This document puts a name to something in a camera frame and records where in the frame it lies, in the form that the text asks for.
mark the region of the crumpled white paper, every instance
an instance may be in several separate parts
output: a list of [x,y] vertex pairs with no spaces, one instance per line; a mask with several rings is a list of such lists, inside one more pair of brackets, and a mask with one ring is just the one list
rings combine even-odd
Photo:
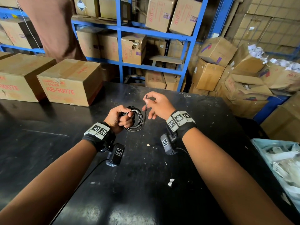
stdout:
[[263,48],[256,47],[256,44],[249,45],[248,46],[249,54],[255,58],[258,58],[263,61],[263,64],[266,64],[268,62],[268,57],[263,57],[265,52]]
[[284,59],[275,59],[275,58],[272,58],[270,60],[270,62],[272,62],[276,65],[279,65],[281,67],[285,67],[286,70],[291,70],[291,71],[295,71],[297,73],[300,73],[300,64],[299,63],[296,63],[296,62],[293,62],[293,61],[287,61],[287,60],[284,60]]

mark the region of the person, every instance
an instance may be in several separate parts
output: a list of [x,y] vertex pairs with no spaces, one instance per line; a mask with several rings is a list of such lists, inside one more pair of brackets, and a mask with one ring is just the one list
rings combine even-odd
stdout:
[[[165,120],[176,111],[166,96],[149,92],[145,103],[149,119]],[[119,133],[132,125],[132,113],[124,106],[113,108],[104,120]],[[257,182],[225,151],[196,127],[182,141],[201,178],[232,224],[292,224]],[[81,140],[33,179],[1,212],[0,224],[47,224],[73,194],[96,155],[95,147]]]
[[70,0],[17,0],[30,18],[47,57],[86,61],[73,32]]

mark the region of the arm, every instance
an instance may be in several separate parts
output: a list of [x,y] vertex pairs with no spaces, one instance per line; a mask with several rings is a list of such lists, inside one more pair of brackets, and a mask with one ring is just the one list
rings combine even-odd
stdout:
[[[120,112],[129,112],[124,106],[113,108],[104,120],[115,132],[132,125],[132,113],[118,117]],[[34,178],[0,212],[0,224],[49,224],[63,204],[70,198],[88,170],[97,151],[86,140],[51,163]]]
[[[150,92],[144,98],[152,107],[148,118],[160,116],[167,120],[175,111],[168,99]],[[257,182],[223,149],[192,128],[182,141],[201,178],[233,224],[292,224],[276,207]]]

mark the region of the qr code-like marker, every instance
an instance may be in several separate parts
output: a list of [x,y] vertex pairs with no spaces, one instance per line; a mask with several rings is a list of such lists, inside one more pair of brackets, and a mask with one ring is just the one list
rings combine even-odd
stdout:
[[163,146],[166,147],[168,145],[167,139],[163,140]]
[[181,115],[177,115],[175,117],[175,119],[176,119],[177,122],[179,122],[179,121],[181,121],[183,119],[183,117]]
[[94,130],[94,131],[96,131],[96,132],[98,132],[99,129],[100,129],[100,126],[98,126],[98,125],[95,125],[95,126],[92,128],[92,130]]
[[104,128],[101,128],[101,130],[99,131],[99,134],[101,134],[102,136],[105,136],[106,133],[107,133],[107,130]]
[[188,115],[188,113],[185,113],[185,114],[182,114],[183,115],[183,117],[185,117],[185,118],[190,118],[190,116]]
[[175,122],[174,122],[173,120],[171,120],[171,121],[168,123],[168,125],[170,126],[170,128],[173,128],[174,125],[175,125]]
[[123,150],[117,148],[117,151],[115,152],[115,154],[118,155],[118,156],[122,156],[122,153],[123,153]]

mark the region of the person's right hand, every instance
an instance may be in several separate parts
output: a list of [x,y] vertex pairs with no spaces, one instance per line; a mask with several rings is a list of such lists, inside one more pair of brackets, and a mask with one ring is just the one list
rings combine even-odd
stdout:
[[149,119],[155,119],[156,116],[159,116],[167,120],[171,116],[171,114],[176,110],[165,95],[155,91],[151,91],[147,93],[147,95],[148,99],[146,99],[145,95],[143,100],[147,104],[147,108],[152,108],[148,115]]

